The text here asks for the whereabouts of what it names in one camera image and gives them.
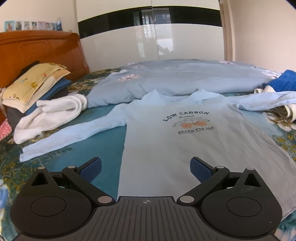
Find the blue towel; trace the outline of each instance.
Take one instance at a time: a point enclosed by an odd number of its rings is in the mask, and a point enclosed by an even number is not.
[[[56,84],[49,90],[47,91],[39,100],[49,100],[53,95],[55,95],[57,92],[59,92],[60,90],[62,90],[63,88],[68,87],[70,84],[72,83],[72,81],[67,80],[65,78],[61,78],[58,82],[56,82]],[[29,115],[31,114],[35,109],[37,108],[36,102],[34,103],[34,105],[32,105],[30,107],[30,109],[28,109],[25,114]]]
[[[268,84],[263,84],[263,89],[267,85],[271,86],[275,92],[296,91],[296,72],[288,69],[278,78],[270,81]]]

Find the yellow pillowcase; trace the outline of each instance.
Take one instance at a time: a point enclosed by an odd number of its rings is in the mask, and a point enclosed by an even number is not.
[[[48,76],[46,81],[33,94],[27,104],[22,103],[18,99],[3,99],[3,104],[18,109],[21,113],[25,113],[37,100],[39,100],[47,91],[49,91],[62,77],[69,74],[66,69],[61,69]]]
[[[37,64],[6,88],[3,99],[15,99],[27,104],[43,82],[55,71],[66,67],[55,63]]]

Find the blue gripper pad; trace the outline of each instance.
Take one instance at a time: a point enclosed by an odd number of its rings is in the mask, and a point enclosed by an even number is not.
[[[100,158],[97,158],[95,161],[80,171],[80,176],[91,183],[97,177],[97,175],[100,174],[101,170],[102,161]]]
[[[190,161],[190,171],[201,183],[212,176],[211,169],[194,158]]]

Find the photo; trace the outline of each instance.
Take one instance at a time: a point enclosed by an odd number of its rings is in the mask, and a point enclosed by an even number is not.
[[[57,30],[56,23],[50,23],[51,30]]]
[[[15,21],[15,30],[22,30],[22,21]]]
[[[15,29],[14,21],[5,21],[4,22],[4,32],[9,32]]]
[[[30,22],[24,21],[24,30],[29,30],[29,29],[30,29]]]
[[[52,30],[49,22],[45,23],[45,28],[46,30]]]
[[[57,31],[63,31],[63,29],[62,29],[62,23],[60,22],[60,21],[58,21],[57,23],[56,23],[56,26],[57,26]]]
[[[38,21],[38,29],[39,30],[46,30],[46,23]]]
[[[38,29],[37,22],[32,22],[32,29],[33,30],[37,30]]]

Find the wooden headboard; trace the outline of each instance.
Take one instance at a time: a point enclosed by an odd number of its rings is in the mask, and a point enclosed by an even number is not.
[[[0,88],[7,87],[21,69],[39,60],[67,67],[66,78],[76,81],[89,73],[76,33],[25,30],[0,33]],[[0,124],[4,116],[0,112]]]

